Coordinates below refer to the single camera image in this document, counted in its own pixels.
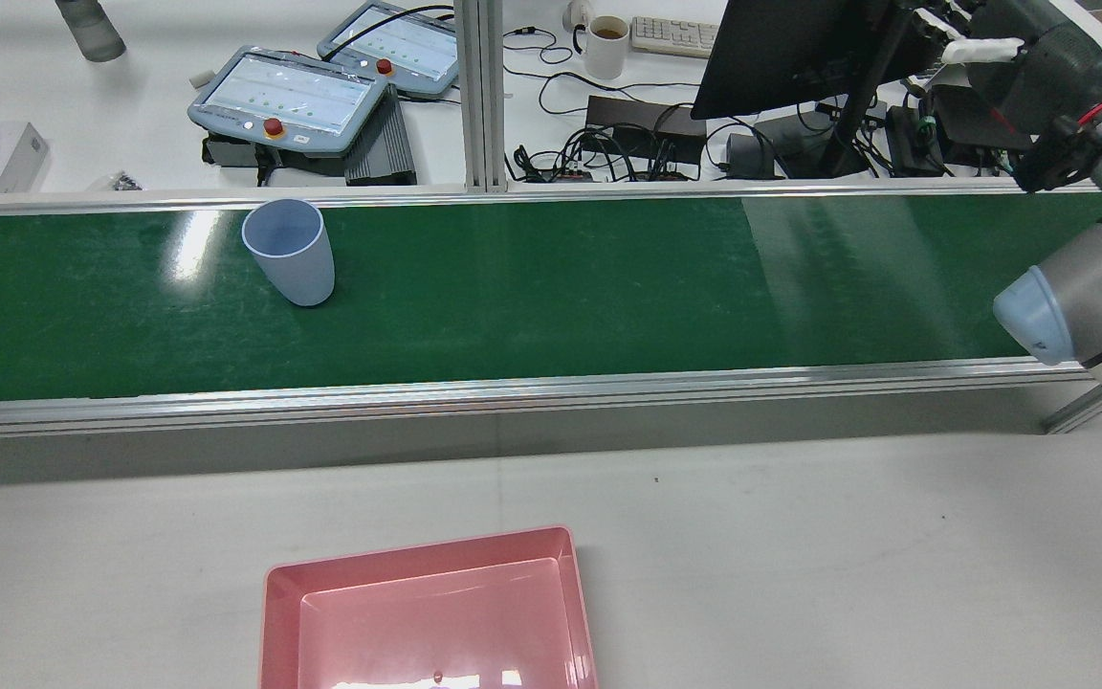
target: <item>white table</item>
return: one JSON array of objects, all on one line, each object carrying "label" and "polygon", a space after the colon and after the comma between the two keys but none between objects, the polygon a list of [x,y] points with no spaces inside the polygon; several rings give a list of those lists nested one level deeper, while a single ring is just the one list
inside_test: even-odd
[{"label": "white table", "polygon": [[[206,132],[186,117],[188,77],[217,71],[241,45],[315,52],[355,6],[331,0],[105,0],[127,43],[117,61],[79,54],[52,0],[0,1],[0,120],[31,121],[52,146],[40,192],[82,192],[126,171],[144,189],[250,187],[257,173],[203,163]],[[421,184],[462,185],[456,105],[402,104]],[[277,171],[272,185],[337,183]]]},{"label": "white table", "polygon": [[1102,686],[1101,419],[0,487],[0,688],[248,689],[274,563],[557,523],[605,689]]}]

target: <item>pink tray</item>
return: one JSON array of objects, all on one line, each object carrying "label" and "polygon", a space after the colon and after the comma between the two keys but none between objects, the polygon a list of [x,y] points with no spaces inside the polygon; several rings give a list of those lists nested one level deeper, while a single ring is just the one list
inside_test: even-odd
[{"label": "pink tray", "polygon": [[266,578],[261,689],[598,689],[562,526]]}]

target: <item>cable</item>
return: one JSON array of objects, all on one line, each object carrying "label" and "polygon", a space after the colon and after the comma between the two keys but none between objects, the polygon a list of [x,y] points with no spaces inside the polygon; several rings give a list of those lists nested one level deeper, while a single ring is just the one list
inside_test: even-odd
[{"label": "cable", "polygon": [[644,88],[644,87],[659,87],[659,86],[690,86],[694,88],[700,87],[699,84],[692,84],[687,82],[665,82],[665,83],[647,82],[637,84],[625,84],[625,86],[607,86],[607,84],[598,84],[596,82],[593,82],[593,79],[581,76],[577,73],[570,73],[569,71],[563,71],[563,73],[554,73],[551,75],[542,75],[533,73],[521,73],[521,71],[509,68],[508,65],[504,65],[504,71],[506,71],[507,74],[511,74],[514,76],[525,76],[530,78],[543,79],[542,88],[539,89],[539,108],[541,108],[542,111],[548,115],[571,115],[574,112],[585,112],[585,110],[590,109],[590,108],[572,108],[569,110],[552,110],[547,107],[547,104],[543,104],[542,97],[547,95],[548,86],[550,86],[550,84],[554,82],[554,79],[560,77],[572,77],[576,79],[579,83],[586,84],[586,86],[596,88],[596,90],[604,90],[607,93],[622,93],[622,95],[626,96],[631,100],[637,101],[637,104],[648,104],[649,101],[640,99],[636,96],[631,96],[630,93],[627,91],[628,88]]},{"label": "cable", "polygon": [[339,54],[343,51],[343,47],[348,47],[348,45],[350,45],[352,43],[355,43],[356,40],[363,39],[363,36],[368,35],[372,31],[379,30],[379,28],[386,25],[389,22],[398,21],[398,19],[410,17],[410,14],[415,14],[415,13],[419,13],[419,12],[429,12],[429,11],[432,11],[432,10],[450,10],[450,11],[453,11],[453,4],[424,4],[424,6],[421,6],[421,8],[412,8],[410,10],[402,10],[401,12],[398,12],[396,14],[389,14],[388,18],[381,19],[380,22],[375,23],[375,25],[370,25],[368,28],[365,28],[364,31],[361,31],[359,33],[356,33],[355,35],[350,36],[350,39],[345,40],[344,42],[337,44],[333,49],[333,51],[331,51],[327,54],[325,54],[325,56],[323,57],[323,62],[331,62],[331,61],[333,61],[334,56],[336,56],[337,54]]},{"label": "cable", "polygon": [[938,171],[940,171],[941,174],[944,174],[947,176],[954,176],[954,173],[952,171],[950,171],[950,169],[948,169],[948,166],[946,165],[946,163],[942,163],[942,162],[938,161],[938,158],[932,157],[932,152],[931,153],[926,153],[925,158],[926,158],[926,161],[930,161],[930,165],[934,166],[934,169],[937,169]]},{"label": "cable", "polygon": [[835,127],[835,122],[832,122],[825,129],[814,129],[813,127],[809,126],[809,123],[806,123],[806,118],[801,117],[801,104],[796,105],[793,109],[797,111],[797,121],[800,121],[802,127],[804,127],[809,131],[813,131],[814,134],[827,134]]},{"label": "cable", "polygon": [[[551,43],[548,43],[547,45],[509,45],[507,43],[504,43],[504,39],[507,39],[507,36],[509,35],[545,35],[548,36],[548,39],[551,40]],[[553,33],[545,30],[545,28],[538,28],[537,25],[515,28],[515,30],[509,31],[508,33],[501,35],[501,39],[499,40],[501,41],[501,45],[504,45],[504,51],[516,51],[516,52],[538,51],[539,61],[542,62],[543,65],[561,65],[564,62],[568,62],[570,61],[570,58],[572,58],[572,47],[568,47],[568,45],[559,45],[560,40],[557,39]],[[551,57],[548,57],[548,54],[550,53],[559,54],[559,52],[561,51],[563,53],[566,53],[563,56],[562,61],[552,61]]]},{"label": "cable", "polygon": [[462,101],[454,100],[452,98],[412,98],[411,96],[399,96],[399,100],[406,101],[406,104],[451,104],[451,105],[462,105]]}]

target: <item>black device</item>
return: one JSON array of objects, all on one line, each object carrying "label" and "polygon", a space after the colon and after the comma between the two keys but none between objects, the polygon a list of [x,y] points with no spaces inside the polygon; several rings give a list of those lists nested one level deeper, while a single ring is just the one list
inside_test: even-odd
[{"label": "black device", "polygon": [[936,86],[930,90],[930,100],[947,163],[983,169],[990,165],[993,151],[1026,153],[1031,149],[1031,137],[1015,130],[971,88]]},{"label": "black device", "polygon": [[[1102,49],[1051,3],[983,3],[971,39],[1022,39],[1014,62],[968,65],[968,83],[1024,134],[1079,119],[1102,101]],[[1055,78],[1066,75],[1066,78]]]},{"label": "black device", "polygon": [[941,176],[943,158],[938,127],[916,110],[898,105],[887,109],[887,149],[892,170],[899,176]]},{"label": "black device", "polygon": [[210,132],[202,142],[202,160],[226,169],[293,169],[343,176],[348,186],[417,184],[407,123],[392,86],[342,154],[311,155]]},{"label": "black device", "polygon": [[[672,148],[666,149],[670,161],[691,165],[700,164],[700,153],[704,151],[707,138],[704,122],[692,120],[687,108],[638,104],[605,96],[590,96],[585,126],[598,129],[613,127],[607,129],[607,133],[624,149],[622,153],[633,158],[651,158],[659,152],[662,142],[673,143]],[[612,144],[596,137],[584,137],[581,143],[585,151],[620,154]]]},{"label": "black device", "polygon": [[[792,177],[863,171],[865,158],[853,151],[852,141],[879,84],[917,74],[941,53],[940,44],[912,31],[914,11],[925,4],[730,0],[692,117],[748,115],[844,93],[847,104],[827,134],[803,122],[793,127],[792,121],[759,129],[773,137],[778,161]],[[821,136],[827,139],[822,146]]]},{"label": "black device", "polygon": [[725,142],[725,176],[730,179],[777,179],[773,162],[777,151],[770,141],[756,136],[731,134]]}]

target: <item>plastic cup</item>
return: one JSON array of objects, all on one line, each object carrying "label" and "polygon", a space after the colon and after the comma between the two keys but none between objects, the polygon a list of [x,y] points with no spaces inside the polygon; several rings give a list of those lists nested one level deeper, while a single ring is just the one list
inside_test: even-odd
[{"label": "plastic cup", "polygon": [[245,215],[241,240],[266,278],[298,306],[315,306],[334,291],[334,257],[325,222],[310,202],[270,201]]}]

